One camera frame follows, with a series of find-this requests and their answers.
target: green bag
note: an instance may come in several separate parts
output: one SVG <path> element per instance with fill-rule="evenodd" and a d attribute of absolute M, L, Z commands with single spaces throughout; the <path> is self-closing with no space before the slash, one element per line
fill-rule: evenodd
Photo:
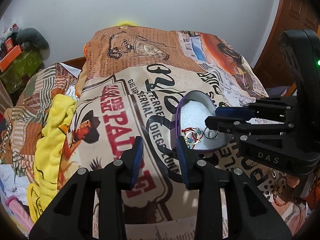
<path fill-rule="evenodd" d="M 0 75 L 7 92 L 12 94 L 24 87 L 41 63 L 39 51 L 22 51 Z"/>

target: orange box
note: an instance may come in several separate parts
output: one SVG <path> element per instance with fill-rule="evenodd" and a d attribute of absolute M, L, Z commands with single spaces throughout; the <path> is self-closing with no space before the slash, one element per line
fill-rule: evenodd
<path fill-rule="evenodd" d="M 19 45 L 15 46 L 5 57 L 0 60 L 0 70 L 3 72 L 7 66 L 21 53 L 21 48 Z"/>

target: brown door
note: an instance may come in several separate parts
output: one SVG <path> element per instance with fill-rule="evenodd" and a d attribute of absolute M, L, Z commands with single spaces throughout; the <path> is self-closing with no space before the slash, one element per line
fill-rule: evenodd
<path fill-rule="evenodd" d="M 253 69 L 265 88 L 291 86 L 294 82 L 276 38 L 285 30 L 312 29 L 317 32 L 318 26 L 316 16 L 305 1 L 280 0 L 269 39 Z"/>

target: yellow round object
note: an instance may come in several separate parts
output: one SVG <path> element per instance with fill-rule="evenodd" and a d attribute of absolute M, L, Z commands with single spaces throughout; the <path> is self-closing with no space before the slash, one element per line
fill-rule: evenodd
<path fill-rule="evenodd" d="M 134 22 L 130 22 L 130 21 L 118 22 L 115 26 L 125 26 L 125 25 L 137 26 Z"/>

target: yellow blanket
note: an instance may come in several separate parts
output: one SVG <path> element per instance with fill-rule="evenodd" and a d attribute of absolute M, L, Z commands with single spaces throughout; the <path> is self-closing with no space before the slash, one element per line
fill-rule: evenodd
<path fill-rule="evenodd" d="M 35 183 L 27 189 L 30 217 L 36 222 L 57 194 L 57 180 L 63 142 L 75 111 L 72 97 L 58 94 L 52 100 L 43 137 L 37 141 L 33 166 Z"/>

